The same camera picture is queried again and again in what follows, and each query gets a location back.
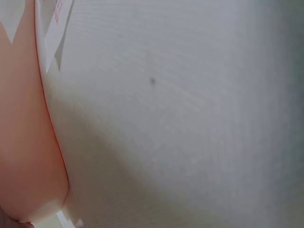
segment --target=white paper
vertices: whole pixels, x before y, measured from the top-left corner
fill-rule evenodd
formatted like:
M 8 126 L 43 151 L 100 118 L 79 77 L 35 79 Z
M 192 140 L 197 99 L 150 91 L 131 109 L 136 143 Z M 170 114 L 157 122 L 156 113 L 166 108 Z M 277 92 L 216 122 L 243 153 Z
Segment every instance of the white paper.
M 72 3 L 73 0 L 57 0 L 51 23 L 44 38 L 47 72 L 65 32 L 66 22 Z
M 25 0 L 0 0 L 0 22 L 12 43 L 22 18 Z

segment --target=peach-colored object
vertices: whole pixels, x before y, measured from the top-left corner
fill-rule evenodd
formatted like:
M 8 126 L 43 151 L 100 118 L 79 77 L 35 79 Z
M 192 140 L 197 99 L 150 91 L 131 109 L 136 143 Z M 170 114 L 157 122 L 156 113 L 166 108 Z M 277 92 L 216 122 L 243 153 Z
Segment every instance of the peach-colored object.
M 0 23 L 0 106 L 0 206 L 37 221 L 62 207 L 68 182 L 40 80 L 32 0 L 13 44 Z

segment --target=dark spot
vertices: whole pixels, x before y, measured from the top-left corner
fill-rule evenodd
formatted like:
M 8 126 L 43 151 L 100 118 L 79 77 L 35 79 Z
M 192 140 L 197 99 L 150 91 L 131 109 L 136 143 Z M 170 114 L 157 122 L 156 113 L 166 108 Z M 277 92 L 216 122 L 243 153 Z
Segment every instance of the dark spot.
M 150 78 L 150 84 L 151 84 L 152 86 L 156 84 L 156 80 L 155 80 L 154 77 L 151 77 L 151 78 Z

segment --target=finger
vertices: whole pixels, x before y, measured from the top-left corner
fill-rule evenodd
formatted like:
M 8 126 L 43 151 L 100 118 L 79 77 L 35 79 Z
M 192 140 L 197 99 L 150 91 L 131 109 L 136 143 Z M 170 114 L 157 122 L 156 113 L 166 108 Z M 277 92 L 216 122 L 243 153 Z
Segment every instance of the finger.
M 15 222 L 14 220 L 8 219 L 4 223 L 3 228 L 34 228 L 34 226 L 33 226 L 33 224 L 28 223 L 28 222 L 27 223 L 19 223 L 19 222 Z

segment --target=wall surface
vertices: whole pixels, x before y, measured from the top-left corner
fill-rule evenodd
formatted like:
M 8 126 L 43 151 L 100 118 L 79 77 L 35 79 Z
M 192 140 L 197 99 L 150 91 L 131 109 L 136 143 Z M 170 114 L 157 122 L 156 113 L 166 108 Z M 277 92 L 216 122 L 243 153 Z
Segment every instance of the wall surface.
M 300 0 L 75 0 L 47 74 L 40 3 L 74 222 L 303 227 Z

